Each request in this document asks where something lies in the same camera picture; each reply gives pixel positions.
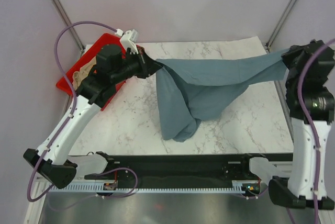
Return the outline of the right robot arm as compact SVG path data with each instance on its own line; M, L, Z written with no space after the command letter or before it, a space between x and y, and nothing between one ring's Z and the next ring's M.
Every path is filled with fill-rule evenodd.
M325 150L334 122L334 96L325 82L334 68L329 43L313 40L292 46L282 55L288 68L286 103L293 127L290 177L273 176L269 195L273 204L295 209L334 210L324 181Z

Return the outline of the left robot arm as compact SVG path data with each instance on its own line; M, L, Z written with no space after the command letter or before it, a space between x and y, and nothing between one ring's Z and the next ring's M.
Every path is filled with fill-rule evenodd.
M135 76L146 79L161 65L151 59L142 47L123 52L116 44L103 46L96 55L96 64L75 91L73 102L59 124L37 149L27 149L24 159L42 177L58 189L74 178L100 175L111 178L115 166L102 152L70 156L69 152L91 119L117 93L116 86Z

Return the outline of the grey-blue t-shirt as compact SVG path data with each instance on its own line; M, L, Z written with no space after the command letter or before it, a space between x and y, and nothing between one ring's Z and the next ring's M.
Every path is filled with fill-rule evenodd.
M162 138L184 142L201 122L217 119L250 85L283 79L286 52L237 60L158 59L161 68L155 76Z

